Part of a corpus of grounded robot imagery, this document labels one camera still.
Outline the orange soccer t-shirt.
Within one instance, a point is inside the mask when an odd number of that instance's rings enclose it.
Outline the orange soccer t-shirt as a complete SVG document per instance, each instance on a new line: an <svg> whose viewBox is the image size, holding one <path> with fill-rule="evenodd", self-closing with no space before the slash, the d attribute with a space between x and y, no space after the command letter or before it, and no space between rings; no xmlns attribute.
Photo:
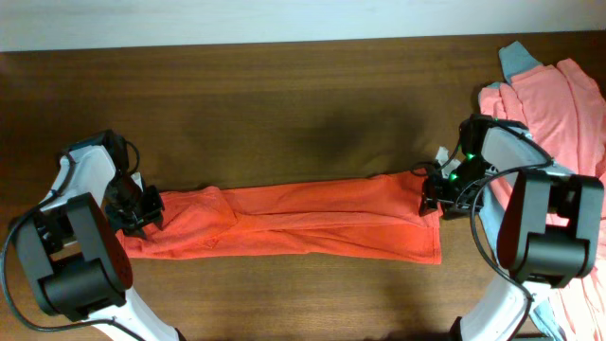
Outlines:
<svg viewBox="0 0 606 341"><path fill-rule="evenodd" d="M439 213L419 215L421 178L409 173L256 188L168 191L160 227L117 238L132 259L322 253L441 262Z"/></svg>

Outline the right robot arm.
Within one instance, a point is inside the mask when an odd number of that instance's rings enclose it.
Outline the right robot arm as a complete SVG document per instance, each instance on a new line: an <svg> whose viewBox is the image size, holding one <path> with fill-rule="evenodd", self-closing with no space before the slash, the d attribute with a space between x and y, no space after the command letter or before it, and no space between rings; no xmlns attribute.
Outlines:
<svg viewBox="0 0 606 341"><path fill-rule="evenodd" d="M597 258L604 187L593 176L559 165L515 120L472 115L459 126L455 149L465 158L424 165L419 215L442 210L446 219L468 217L473 241L495 277L477 305L458 317L446 340L518 340L530 312ZM480 242L476 217L485 192L498 179L512 186L496 251Z"/></svg>

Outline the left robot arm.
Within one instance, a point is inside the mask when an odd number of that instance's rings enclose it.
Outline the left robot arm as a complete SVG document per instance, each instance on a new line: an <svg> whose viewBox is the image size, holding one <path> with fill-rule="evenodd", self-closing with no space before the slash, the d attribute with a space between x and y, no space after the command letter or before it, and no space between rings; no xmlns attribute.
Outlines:
<svg viewBox="0 0 606 341"><path fill-rule="evenodd" d="M1 257L13 247L39 308L68 324L41 326L1 288L11 313L36 332L94 327L113 340L181 340L134 288L132 266L118 233L145 238L161 225L164 204L129 154L135 145L106 130L60 151L58 175L44 199L9 225Z"/></svg>

